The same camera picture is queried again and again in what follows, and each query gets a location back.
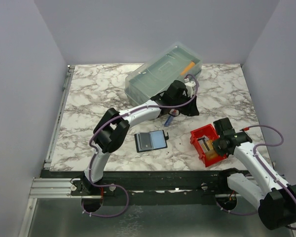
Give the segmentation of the gold magnetic stripe card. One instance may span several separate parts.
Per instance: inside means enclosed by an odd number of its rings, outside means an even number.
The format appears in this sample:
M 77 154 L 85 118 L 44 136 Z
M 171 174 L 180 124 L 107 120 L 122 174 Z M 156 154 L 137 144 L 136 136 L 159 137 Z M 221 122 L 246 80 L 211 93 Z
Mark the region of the gold magnetic stripe card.
M 217 152 L 214 149 L 210 149 L 210 150 L 205 152 L 206 160 L 212 160 L 212 159 L 215 159 L 218 156 L 219 155 L 217 154 Z

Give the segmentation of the stack of credit cards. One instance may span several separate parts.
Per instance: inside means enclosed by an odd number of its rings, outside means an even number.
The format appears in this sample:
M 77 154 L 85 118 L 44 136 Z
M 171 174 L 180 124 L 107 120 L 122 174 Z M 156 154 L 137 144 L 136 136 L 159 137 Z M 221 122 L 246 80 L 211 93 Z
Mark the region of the stack of credit cards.
M 213 140 L 209 139 L 207 136 L 203 135 L 201 138 L 197 139 L 199 145 L 202 148 L 202 151 L 205 153 L 206 151 L 213 148 Z

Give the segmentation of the red plastic bin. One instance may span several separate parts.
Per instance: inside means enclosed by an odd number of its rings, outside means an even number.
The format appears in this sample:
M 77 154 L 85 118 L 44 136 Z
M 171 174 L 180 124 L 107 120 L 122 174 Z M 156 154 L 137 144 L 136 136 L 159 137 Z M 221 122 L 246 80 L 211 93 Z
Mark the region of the red plastic bin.
M 218 138 L 219 136 L 211 124 L 190 132 L 190 143 L 195 147 L 199 159 L 204 163 L 205 167 L 214 165 L 227 158 L 226 155 L 218 155 L 214 150 L 213 142 Z

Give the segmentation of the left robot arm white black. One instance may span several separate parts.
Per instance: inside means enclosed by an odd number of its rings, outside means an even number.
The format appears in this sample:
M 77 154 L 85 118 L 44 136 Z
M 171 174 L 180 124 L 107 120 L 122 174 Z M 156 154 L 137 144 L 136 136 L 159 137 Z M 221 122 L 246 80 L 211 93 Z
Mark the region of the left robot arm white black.
M 152 96 L 139 106 L 125 111 L 110 108 L 105 112 L 89 140 L 94 154 L 81 179 L 81 186 L 87 194 L 94 195 L 99 188 L 105 187 L 98 181 L 103 177 L 110 155 L 121 147 L 130 128 L 168 114 L 171 110 L 177 110 L 187 117 L 199 115 L 196 104 L 199 83 L 196 79 L 194 82 L 195 89 L 191 95 L 185 83 L 175 80 L 167 90 Z

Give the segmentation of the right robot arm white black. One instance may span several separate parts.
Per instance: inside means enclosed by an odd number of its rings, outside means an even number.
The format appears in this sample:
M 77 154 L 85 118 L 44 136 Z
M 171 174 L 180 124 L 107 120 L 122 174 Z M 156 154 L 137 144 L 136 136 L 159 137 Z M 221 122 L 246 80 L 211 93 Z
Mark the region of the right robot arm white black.
M 213 124 L 219 136 L 213 142 L 214 151 L 235 156 L 256 181 L 251 182 L 236 169 L 228 169 L 217 181 L 218 190 L 224 194 L 231 190 L 239 193 L 257 210 L 269 230 L 286 227 L 296 231 L 296 185 L 291 185 L 260 155 L 260 144 L 254 144 L 247 134 L 249 127 L 236 132 L 229 118 Z

